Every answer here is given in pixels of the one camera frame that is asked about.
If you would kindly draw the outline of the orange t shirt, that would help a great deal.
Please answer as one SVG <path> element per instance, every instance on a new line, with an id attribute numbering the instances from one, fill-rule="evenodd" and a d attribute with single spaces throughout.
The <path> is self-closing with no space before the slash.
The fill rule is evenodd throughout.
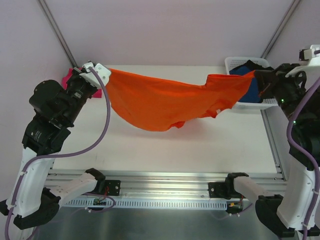
<path id="1" fill-rule="evenodd" d="M 111 107 L 142 130 L 164 132 L 197 118 L 215 118 L 249 90 L 254 73 L 209 74 L 204 85 L 112 69 L 106 90 Z"/>

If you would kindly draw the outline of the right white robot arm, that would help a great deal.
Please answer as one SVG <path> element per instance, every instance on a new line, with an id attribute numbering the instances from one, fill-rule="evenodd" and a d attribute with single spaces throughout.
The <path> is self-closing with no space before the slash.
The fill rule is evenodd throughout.
<path id="1" fill-rule="evenodd" d="M 288 119 L 286 138 L 291 156 L 284 195 L 257 185 L 246 173 L 230 173 L 224 193 L 238 194 L 254 204 L 259 221 L 279 239 L 296 232 L 303 239 L 320 234 L 315 213 L 320 201 L 320 83 L 306 88 L 307 74 L 298 64 L 282 64 L 274 70 L 256 70 L 261 98 L 273 97 Z"/>

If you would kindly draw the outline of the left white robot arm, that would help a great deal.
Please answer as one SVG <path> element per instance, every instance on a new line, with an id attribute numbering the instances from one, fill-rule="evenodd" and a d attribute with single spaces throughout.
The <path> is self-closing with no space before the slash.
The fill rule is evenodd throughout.
<path id="1" fill-rule="evenodd" d="M 55 80 L 39 83 L 29 99 L 35 116 L 22 138 L 22 161 L 14 190 L 0 203 L 0 211 L 20 230 L 50 222 L 59 209 L 86 193 L 103 194 L 105 176 L 94 168 L 57 187 L 46 188 L 50 168 L 61 153 L 70 128 L 84 104 L 98 89 L 104 90 L 111 71 L 101 64 L 77 69 L 63 88 Z"/>

